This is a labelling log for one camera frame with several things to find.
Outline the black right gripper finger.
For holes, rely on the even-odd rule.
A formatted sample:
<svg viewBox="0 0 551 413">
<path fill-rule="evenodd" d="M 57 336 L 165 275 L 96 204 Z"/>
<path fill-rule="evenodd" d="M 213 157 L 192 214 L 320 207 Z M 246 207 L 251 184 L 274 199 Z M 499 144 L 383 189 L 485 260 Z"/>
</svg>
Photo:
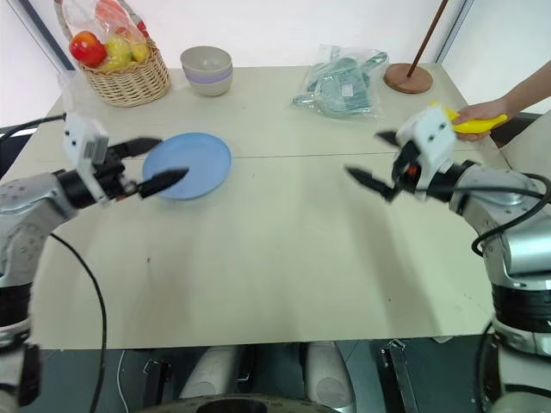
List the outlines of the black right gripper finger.
<svg viewBox="0 0 551 413">
<path fill-rule="evenodd" d="M 377 193 L 386 202 L 392 202 L 397 196 L 396 187 L 390 187 L 383 181 L 373 177 L 371 172 L 352 166 L 345 166 L 344 168 L 358 184 Z"/>
<path fill-rule="evenodd" d="M 380 131 L 375 134 L 375 137 L 386 142 L 394 148 L 401 148 L 402 145 L 397 139 L 396 131 Z"/>
</svg>

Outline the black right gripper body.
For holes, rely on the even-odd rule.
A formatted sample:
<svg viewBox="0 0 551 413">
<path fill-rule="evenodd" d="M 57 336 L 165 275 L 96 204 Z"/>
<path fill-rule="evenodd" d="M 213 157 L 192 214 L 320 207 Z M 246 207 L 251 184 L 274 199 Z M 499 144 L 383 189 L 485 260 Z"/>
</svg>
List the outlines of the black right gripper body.
<svg viewBox="0 0 551 413">
<path fill-rule="evenodd" d="M 384 194 L 384 200 L 392 203 L 401 192 L 407 192 L 413 194 L 418 200 L 425 201 L 426 191 L 418 189 L 422 172 L 422 166 L 419 163 L 421 155 L 419 148 L 412 141 L 408 141 L 404 146 L 400 146 L 398 141 L 391 141 L 390 144 L 398 148 L 399 151 L 391 170 L 393 186 Z"/>
</svg>

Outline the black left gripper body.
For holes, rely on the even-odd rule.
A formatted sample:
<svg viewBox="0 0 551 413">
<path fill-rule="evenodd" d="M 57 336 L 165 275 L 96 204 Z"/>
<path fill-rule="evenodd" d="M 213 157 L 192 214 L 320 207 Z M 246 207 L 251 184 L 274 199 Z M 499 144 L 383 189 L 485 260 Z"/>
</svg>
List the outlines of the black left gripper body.
<svg viewBox="0 0 551 413">
<path fill-rule="evenodd" d="M 126 167 L 122 162 L 126 157 L 138 155 L 131 144 L 110 146 L 103 163 L 95 166 L 94 177 L 109 200 L 120 200 L 138 192 L 138 183 L 125 175 Z"/>
</svg>

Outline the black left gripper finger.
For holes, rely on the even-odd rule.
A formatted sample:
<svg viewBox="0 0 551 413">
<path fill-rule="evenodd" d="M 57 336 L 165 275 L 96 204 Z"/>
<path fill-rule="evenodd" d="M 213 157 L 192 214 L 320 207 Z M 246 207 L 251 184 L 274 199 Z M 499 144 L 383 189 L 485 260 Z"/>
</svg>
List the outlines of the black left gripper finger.
<svg viewBox="0 0 551 413">
<path fill-rule="evenodd" d="M 112 146 L 112 151 L 120 158 L 138 157 L 151 151 L 163 142 L 162 139 L 138 137 Z"/>
<path fill-rule="evenodd" d="M 138 194 L 142 199 L 158 194 L 180 182 L 188 172 L 188 168 L 159 172 L 138 185 Z"/>
</svg>

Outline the person's bare hand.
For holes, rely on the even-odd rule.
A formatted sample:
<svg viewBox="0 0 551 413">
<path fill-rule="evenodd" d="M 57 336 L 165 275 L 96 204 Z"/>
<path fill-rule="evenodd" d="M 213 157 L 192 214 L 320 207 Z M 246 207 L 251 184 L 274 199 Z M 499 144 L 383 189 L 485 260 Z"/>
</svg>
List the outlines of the person's bare hand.
<svg viewBox="0 0 551 413">
<path fill-rule="evenodd" d="M 512 107 L 510 108 L 509 103 L 504 97 L 502 97 L 493 101 L 467 106 L 462 108 L 458 114 L 459 116 L 454 119 L 454 124 L 461 124 L 469 120 L 492 119 L 500 116 L 501 114 L 506 114 L 508 120 L 510 120 L 517 113 L 512 109 Z M 477 141 L 489 137 L 491 135 L 491 130 L 484 133 L 457 133 L 456 135 L 457 138 L 461 140 Z"/>
</svg>

